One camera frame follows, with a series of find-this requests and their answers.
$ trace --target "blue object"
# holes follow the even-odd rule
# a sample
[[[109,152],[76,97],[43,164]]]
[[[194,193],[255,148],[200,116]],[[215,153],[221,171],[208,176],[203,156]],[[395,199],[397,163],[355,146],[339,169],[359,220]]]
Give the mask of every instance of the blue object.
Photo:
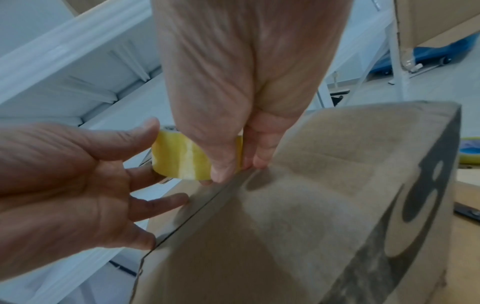
[[[455,55],[470,51],[474,47],[479,35],[480,33],[470,35],[443,48],[415,48],[413,50],[415,62],[417,64],[425,64],[445,57],[442,64],[447,64],[452,61]],[[384,75],[392,73],[390,52],[380,58],[380,60],[373,66],[370,73],[382,73]]]

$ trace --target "floor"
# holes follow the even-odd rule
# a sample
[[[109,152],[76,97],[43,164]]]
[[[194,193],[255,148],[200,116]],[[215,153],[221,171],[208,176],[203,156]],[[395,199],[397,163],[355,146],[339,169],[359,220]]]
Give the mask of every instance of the floor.
[[[396,102],[395,86],[388,84],[390,79],[391,76],[365,82],[348,105]],[[415,100],[460,103],[461,135],[480,136],[480,43],[450,64],[411,78],[410,95]]]

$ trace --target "cardboard box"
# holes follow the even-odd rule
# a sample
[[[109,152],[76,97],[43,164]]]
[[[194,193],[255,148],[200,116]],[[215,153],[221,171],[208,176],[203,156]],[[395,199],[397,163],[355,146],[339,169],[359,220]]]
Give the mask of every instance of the cardboard box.
[[[478,0],[395,0],[400,50],[441,48],[480,31]]]
[[[445,272],[460,107],[324,110],[269,169],[181,182],[131,303],[424,304]]]

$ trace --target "hand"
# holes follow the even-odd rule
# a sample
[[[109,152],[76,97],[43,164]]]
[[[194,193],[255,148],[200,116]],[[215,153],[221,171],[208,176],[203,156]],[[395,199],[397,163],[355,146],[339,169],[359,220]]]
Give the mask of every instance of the hand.
[[[148,149],[157,119],[127,132],[51,124],[0,130],[0,280],[94,247],[152,249],[134,224],[185,204],[130,192],[161,181],[151,167],[124,169]]]
[[[215,182],[264,168],[312,101],[352,0],[152,0],[180,131],[203,148]]]

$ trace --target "tape roll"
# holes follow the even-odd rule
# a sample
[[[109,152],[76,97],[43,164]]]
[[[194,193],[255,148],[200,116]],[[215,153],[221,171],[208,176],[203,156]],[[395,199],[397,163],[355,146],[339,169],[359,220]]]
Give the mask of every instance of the tape roll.
[[[242,137],[236,139],[237,171],[241,169]],[[155,172],[166,177],[209,180],[212,164],[203,150],[174,126],[162,126],[151,147]]]

